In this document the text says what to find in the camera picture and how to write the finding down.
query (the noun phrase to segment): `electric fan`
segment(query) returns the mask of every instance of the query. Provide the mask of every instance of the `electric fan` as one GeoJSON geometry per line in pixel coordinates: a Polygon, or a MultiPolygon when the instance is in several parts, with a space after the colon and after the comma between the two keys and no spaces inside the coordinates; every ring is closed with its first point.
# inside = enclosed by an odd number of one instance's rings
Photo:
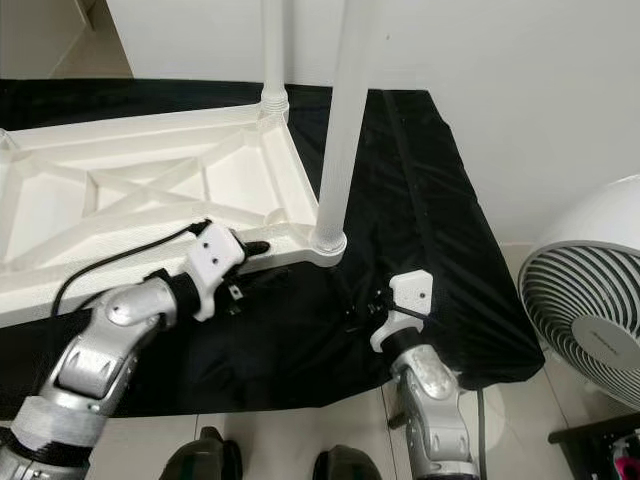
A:
{"type": "Polygon", "coordinates": [[[581,202],[520,270],[522,303],[549,345],[640,409],[640,175],[581,202]]]}

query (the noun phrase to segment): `white floor tile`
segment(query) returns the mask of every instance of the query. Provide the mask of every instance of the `white floor tile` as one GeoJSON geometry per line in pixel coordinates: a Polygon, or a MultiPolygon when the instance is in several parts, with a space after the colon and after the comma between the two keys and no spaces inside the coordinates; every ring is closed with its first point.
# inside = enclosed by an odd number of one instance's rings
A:
{"type": "MultiPolygon", "coordinates": [[[[385,403],[395,413],[395,391],[383,387],[385,403]]],[[[478,404],[475,392],[460,398],[474,458],[478,455],[478,404]]],[[[562,451],[547,442],[554,430],[566,428],[544,372],[528,382],[495,385],[485,391],[487,473],[491,480],[566,480],[571,478],[562,451]]],[[[404,427],[391,432],[398,480],[411,480],[404,427]]]]}
{"type": "Polygon", "coordinates": [[[570,427],[634,413],[606,393],[588,388],[587,380],[557,355],[548,351],[545,357],[545,371],[570,427]]]}
{"type": "Polygon", "coordinates": [[[338,444],[363,450],[395,480],[386,422],[375,389],[321,409],[200,415],[198,432],[213,425],[238,442],[245,480],[310,480],[318,454],[338,444]]]}
{"type": "Polygon", "coordinates": [[[157,480],[169,457],[194,439],[196,421],[196,415],[109,420],[87,479],[157,480]]]}

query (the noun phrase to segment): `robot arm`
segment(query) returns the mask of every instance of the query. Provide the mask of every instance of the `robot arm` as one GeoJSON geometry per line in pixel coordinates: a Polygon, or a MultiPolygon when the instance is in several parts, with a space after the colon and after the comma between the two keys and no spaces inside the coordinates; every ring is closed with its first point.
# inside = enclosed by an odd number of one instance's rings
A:
{"type": "MultiPolygon", "coordinates": [[[[260,242],[255,253],[268,249],[260,242]]],[[[156,272],[138,285],[106,292],[87,329],[68,345],[39,395],[27,397],[0,448],[0,480],[75,480],[122,398],[140,349],[180,314],[214,313],[213,294],[224,276],[254,249],[210,224],[187,254],[182,272],[156,272]]]]}
{"type": "Polygon", "coordinates": [[[424,270],[393,277],[394,305],[371,346],[388,359],[398,383],[413,478],[476,480],[469,433],[458,409],[458,382],[419,335],[431,311],[432,285],[424,270]]]}

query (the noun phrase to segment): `black cloth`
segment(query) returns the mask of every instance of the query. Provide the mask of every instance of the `black cloth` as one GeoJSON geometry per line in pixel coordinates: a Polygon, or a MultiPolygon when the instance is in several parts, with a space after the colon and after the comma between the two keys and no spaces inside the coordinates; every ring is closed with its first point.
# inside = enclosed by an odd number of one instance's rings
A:
{"type": "MultiPolygon", "coordinates": [[[[1,81],[6,130],[254,103],[260,85],[153,80],[1,81]]],[[[289,86],[289,126],[318,193],[331,90],[289,86]]],[[[369,346],[385,318],[375,297],[391,276],[434,275],[422,332],[463,387],[522,381],[543,364],[534,331],[426,91],[369,92],[342,262],[243,277],[239,312],[183,320],[143,352],[120,415],[322,406],[376,387],[388,365],[369,346]]],[[[225,299],[219,299],[224,305],[225,299]]],[[[32,388],[55,322],[57,349],[86,324],[67,315],[0,332],[0,416],[32,388]]]]}

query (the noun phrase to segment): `black cable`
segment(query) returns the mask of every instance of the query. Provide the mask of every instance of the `black cable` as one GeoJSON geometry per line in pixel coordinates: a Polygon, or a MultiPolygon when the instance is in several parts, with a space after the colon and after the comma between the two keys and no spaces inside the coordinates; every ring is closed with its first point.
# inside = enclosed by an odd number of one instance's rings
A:
{"type": "Polygon", "coordinates": [[[484,391],[478,390],[478,466],[480,469],[480,480],[487,479],[487,452],[485,438],[485,418],[484,418],[484,391]]]}
{"type": "Polygon", "coordinates": [[[73,309],[73,313],[79,312],[80,310],[84,310],[85,308],[87,308],[87,306],[91,304],[91,302],[100,298],[104,292],[106,292],[106,290],[102,290],[100,292],[94,293],[93,295],[89,295],[87,298],[85,298],[82,301],[80,305],[78,305],[76,308],[73,309]]]}
{"type": "Polygon", "coordinates": [[[178,230],[177,232],[172,233],[171,235],[167,235],[166,237],[163,237],[159,240],[156,240],[151,243],[147,243],[145,245],[141,245],[139,247],[132,248],[131,250],[127,250],[125,252],[117,253],[115,255],[112,255],[111,257],[103,258],[102,260],[99,260],[95,263],[92,263],[91,265],[87,265],[86,267],[78,270],[76,273],[74,273],[69,278],[67,278],[65,282],[62,284],[62,286],[58,289],[58,293],[56,293],[56,297],[53,300],[53,304],[51,306],[51,316],[52,317],[58,316],[59,310],[60,310],[60,303],[62,302],[62,297],[64,296],[64,292],[66,292],[69,286],[81,276],[89,273],[92,270],[95,270],[96,268],[104,267],[105,265],[108,265],[113,262],[117,262],[118,260],[122,260],[123,258],[129,257],[131,255],[136,255],[138,253],[144,252],[145,250],[149,250],[151,248],[155,248],[159,245],[162,245],[163,243],[170,242],[171,240],[178,238],[180,235],[186,232],[193,232],[193,233],[196,233],[197,235],[199,234],[199,232],[202,231],[201,227],[203,223],[206,223],[208,225],[208,223],[210,222],[206,221],[206,222],[200,222],[200,223],[192,223],[191,225],[184,227],[183,229],[178,230]]]}
{"type": "Polygon", "coordinates": [[[429,315],[425,315],[424,313],[416,312],[414,310],[409,310],[408,308],[401,307],[396,303],[394,303],[389,310],[395,310],[396,312],[404,313],[405,315],[415,317],[418,320],[423,320],[425,322],[431,320],[431,318],[429,318],[429,315]]]}

